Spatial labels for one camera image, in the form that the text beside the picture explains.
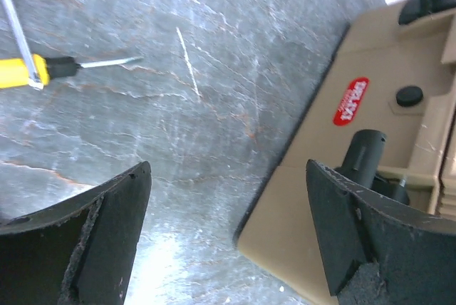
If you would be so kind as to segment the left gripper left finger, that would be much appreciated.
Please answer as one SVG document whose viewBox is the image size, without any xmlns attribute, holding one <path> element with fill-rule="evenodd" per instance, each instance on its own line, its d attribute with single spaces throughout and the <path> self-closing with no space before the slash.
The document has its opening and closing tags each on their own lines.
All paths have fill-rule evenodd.
<svg viewBox="0 0 456 305">
<path fill-rule="evenodd" d="M 2 304 L 123 304 L 152 185 L 150 163 L 1 226 Z"/>
</svg>

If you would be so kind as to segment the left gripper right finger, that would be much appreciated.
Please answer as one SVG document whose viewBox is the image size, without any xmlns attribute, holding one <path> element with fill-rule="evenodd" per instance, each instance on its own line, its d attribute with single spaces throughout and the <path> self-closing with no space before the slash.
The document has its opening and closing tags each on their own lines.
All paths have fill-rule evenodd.
<svg viewBox="0 0 456 305">
<path fill-rule="evenodd" d="M 454 304 L 455 222 L 309 160 L 306 184 L 328 290 L 340 304 Z"/>
</svg>

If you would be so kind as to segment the tan plastic tool box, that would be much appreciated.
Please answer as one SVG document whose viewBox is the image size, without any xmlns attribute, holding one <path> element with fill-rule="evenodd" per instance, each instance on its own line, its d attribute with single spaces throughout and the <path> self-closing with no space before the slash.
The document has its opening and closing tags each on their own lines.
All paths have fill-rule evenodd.
<svg viewBox="0 0 456 305">
<path fill-rule="evenodd" d="M 309 160 L 455 222 L 455 0 L 405 0 L 352 23 L 239 233 L 239 251 L 305 300 L 340 304 L 311 214 Z"/>
</svg>

